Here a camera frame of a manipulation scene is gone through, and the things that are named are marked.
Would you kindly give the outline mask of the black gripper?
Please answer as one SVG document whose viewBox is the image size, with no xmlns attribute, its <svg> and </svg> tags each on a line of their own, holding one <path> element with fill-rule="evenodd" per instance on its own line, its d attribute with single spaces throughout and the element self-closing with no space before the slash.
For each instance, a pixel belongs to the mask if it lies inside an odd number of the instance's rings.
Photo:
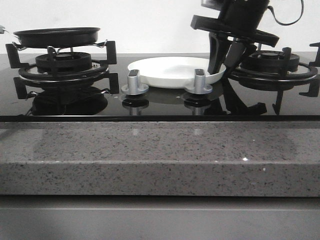
<svg viewBox="0 0 320 240">
<path fill-rule="evenodd" d="M 220 71 L 224 62 L 226 73 L 231 73 L 248 56 L 253 54 L 261 43 L 275 47 L 279 37 L 258 30 L 263 14 L 268 8 L 268 0 L 203 0 L 201 5 L 219 11 L 218 18 L 194 15 L 190 26 L 209 32 L 209 64 L 207 71 L 213 75 Z M 232 44 L 228 34 L 234 39 Z"/>
</svg>

